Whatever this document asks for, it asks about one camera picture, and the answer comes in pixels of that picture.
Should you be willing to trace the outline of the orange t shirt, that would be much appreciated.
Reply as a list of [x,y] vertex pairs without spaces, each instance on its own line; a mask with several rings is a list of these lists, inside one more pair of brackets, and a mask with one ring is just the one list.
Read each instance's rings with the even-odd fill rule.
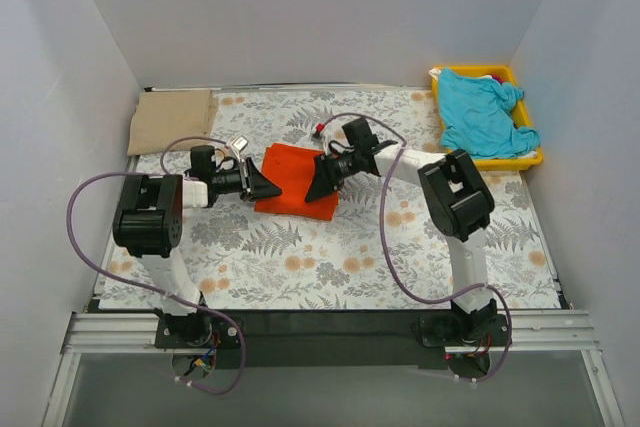
[[331,221],[338,206],[337,192],[310,203],[305,201],[315,172],[314,158],[319,154],[319,150],[282,143],[268,147],[262,173],[282,190],[282,194],[257,201],[254,211]]

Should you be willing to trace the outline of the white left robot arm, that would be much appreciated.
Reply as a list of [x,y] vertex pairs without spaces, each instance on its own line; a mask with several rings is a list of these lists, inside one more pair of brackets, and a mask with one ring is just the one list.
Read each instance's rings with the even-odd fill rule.
[[214,327],[179,249],[183,211],[211,208],[221,195],[255,202],[282,194],[239,149],[225,159],[229,168],[215,160],[213,146],[199,145],[190,149],[190,168],[184,175],[126,177],[113,220],[116,245],[144,267],[151,281],[148,289],[161,297],[157,315],[168,334],[192,347],[206,345]]

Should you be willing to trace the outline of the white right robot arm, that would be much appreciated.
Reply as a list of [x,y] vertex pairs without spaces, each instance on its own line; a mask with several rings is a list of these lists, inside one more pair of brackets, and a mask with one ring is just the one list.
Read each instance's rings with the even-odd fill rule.
[[[450,305],[451,329],[462,342],[487,341],[496,325],[495,290],[488,285],[486,229],[495,202],[470,155],[421,152],[407,147],[394,129],[368,116],[352,114],[342,126],[348,145],[329,146],[314,157],[314,174],[304,201],[312,203],[338,192],[348,177],[367,173],[383,180],[379,235],[389,272],[399,289],[423,305]],[[385,232],[386,196],[391,179],[422,189],[427,210],[444,236],[452,269],[453,293],[427,299],[412,293],[394,267]]]

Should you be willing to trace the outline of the floral patterned table mat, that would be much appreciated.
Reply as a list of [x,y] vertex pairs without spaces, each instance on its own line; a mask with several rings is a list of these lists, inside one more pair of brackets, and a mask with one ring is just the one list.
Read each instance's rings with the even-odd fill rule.
[[[216,92],[212,136],[244,136],[260,161],[274,143],[311,147],[312,129],[343,140],[352,112],[365,113],[404,136],[410,147],[439,150],[440,123],[430,92]],[[528,190],[516,172],[485,173],[496,202],[487,233],[488,278],[513,309],[559,306],[555,273]],[[406,309],[387,267],[379,235],[383,181],[349,178],[331,221],[270,215],[234,195],[183,217],[180,250],[189,276],[214,309]],[[452,273],[446,241],[431,222],[422,191],[389,184],[385,232],[401,281],[423,298],[448,295]]]

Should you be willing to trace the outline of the beige folded cloth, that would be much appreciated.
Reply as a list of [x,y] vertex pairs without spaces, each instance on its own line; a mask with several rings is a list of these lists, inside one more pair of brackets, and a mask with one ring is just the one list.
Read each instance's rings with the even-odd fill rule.
[[218,111],[210,90],[143,92],[130,123],[128,156],[161,153],[179,138],[191,137],[172,150],[188,150],[194,137],[209,136]]

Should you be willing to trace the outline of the white cloth in bin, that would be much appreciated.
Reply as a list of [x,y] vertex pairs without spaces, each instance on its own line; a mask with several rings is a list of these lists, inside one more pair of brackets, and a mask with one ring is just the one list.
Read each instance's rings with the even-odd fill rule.
[[438,81],[440,78],[441,72],[442,70],[440,68],[434,67],[428,71],[428,74],[434,81]]

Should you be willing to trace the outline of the blue t shirt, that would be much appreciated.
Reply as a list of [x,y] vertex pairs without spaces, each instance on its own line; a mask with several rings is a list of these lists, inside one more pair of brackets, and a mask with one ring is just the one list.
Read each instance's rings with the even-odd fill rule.
[[468,77],[448,67],[438,76],[437,102],[443,124],[440,144],[476,160],[515,159],[540,146],[538,132],[518,127],[512,111],[524,92],[491,76]]

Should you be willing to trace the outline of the magenta cloth in bin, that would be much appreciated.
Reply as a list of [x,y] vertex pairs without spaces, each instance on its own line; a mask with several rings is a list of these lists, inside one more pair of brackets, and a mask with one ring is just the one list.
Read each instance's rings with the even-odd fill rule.
[[503,84],[503,83],[504,83],[504,80],[503,80],[500,76],[498,76],[498,75],[490,74],[490,77],[491,77],[493,80],[495,80],[496,82],[500,83],[500,84]]

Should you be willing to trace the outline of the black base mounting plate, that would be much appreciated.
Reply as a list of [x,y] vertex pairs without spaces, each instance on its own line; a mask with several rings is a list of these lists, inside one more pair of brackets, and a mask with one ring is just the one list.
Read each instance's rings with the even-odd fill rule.
[[437,310],[227,310],[162,314],[154,345],[175,351],[215,350],[216,366],[343,367],[416,365],[442,370],[446,352],[471,352],[486,372],[492,348],[508,343],[505,316],[471,321]]

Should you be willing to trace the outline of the aluminium frame rail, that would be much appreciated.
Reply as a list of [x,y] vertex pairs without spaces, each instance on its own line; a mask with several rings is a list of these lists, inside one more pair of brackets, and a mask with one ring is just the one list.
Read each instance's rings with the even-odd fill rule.
[[[591,351],[601,348],[587,312],[517,310],[512,352]],[[82,313],[71,317],[64,353],[151,353],[159,319],[152,313]]]

